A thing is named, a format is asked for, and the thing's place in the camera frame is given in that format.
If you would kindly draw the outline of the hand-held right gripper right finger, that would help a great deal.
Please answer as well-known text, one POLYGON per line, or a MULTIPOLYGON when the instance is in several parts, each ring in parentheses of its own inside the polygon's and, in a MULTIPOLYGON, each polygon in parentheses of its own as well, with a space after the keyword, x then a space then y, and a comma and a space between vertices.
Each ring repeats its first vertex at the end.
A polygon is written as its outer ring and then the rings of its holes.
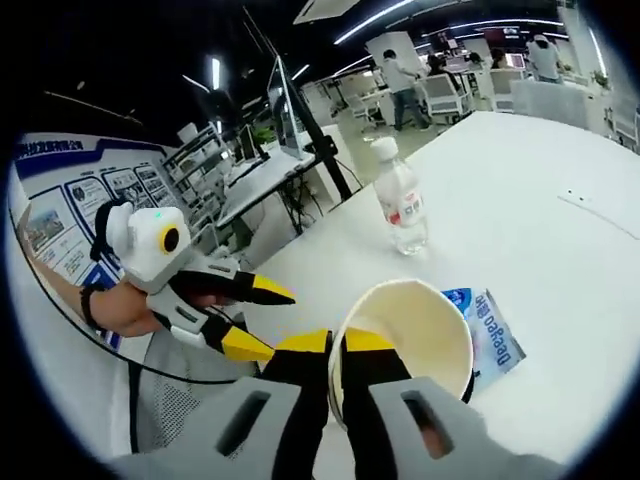
POLYGON ((493 440, 479 413, 393 345, 348 328, 341 341, 342 416, 359 479, 559 479, 564 466, 493 440))

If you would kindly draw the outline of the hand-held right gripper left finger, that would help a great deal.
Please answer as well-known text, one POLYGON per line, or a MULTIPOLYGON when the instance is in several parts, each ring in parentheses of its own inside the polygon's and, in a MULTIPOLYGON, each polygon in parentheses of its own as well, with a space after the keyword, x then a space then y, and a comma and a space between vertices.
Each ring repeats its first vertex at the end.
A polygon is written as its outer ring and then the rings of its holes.
POLYGON ((257 377, 206 399, 170 443, 109 462, 119 479, 309 479, 328 420, 332 333, 286 338, 257 377))

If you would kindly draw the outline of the person's left hand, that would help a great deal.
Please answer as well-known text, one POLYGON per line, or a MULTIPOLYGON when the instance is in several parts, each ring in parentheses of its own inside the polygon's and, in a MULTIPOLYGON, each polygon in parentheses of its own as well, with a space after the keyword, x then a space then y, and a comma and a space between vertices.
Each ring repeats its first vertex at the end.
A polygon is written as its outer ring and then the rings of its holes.
POLYGON ((92 293, 90 312, 99 327, 126 338, 141 337, 163 329, 147 308, 146 294, 126 281, 92 293))

